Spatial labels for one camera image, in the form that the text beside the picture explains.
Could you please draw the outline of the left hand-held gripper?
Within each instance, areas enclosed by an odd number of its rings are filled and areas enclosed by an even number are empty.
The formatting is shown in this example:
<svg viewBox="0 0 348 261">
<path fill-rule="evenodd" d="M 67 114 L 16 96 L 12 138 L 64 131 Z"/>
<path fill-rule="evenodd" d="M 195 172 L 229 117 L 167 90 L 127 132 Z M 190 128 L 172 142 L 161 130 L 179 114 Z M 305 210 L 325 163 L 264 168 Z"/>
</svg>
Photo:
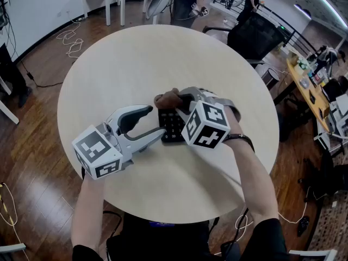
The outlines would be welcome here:
<svg viewBox="0 0 348 261">
<path fill-rule="evenodd" d="M 153 110 L 151 105 L 136 104 L 114 111 L 108 120 L 91 125 L 72 146 L 82 168 L 97 180 L 133 165 L 133 154 L 141 152 L 162 138 L 164 127 L 157 127 L 136 137 L 127 133 Z"/>
</svg>

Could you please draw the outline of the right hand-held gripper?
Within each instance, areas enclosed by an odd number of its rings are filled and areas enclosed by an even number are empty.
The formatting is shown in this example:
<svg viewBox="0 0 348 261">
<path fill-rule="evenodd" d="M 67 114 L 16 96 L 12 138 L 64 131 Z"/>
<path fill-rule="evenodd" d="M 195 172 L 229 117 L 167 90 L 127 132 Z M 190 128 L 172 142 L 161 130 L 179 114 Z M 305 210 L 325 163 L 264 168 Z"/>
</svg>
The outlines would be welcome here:
<svg viewBox="0 0 348 261">
<path fill-rule="evenodd" d="M 231 130 L 224 107 L 240 121 L 240 112 L 229 99 L 194 86 L 178 93 L 175 111 L 184 121 L 182 137 L 187 145 L 214 149 L 223 141 Z"/>
</svg>

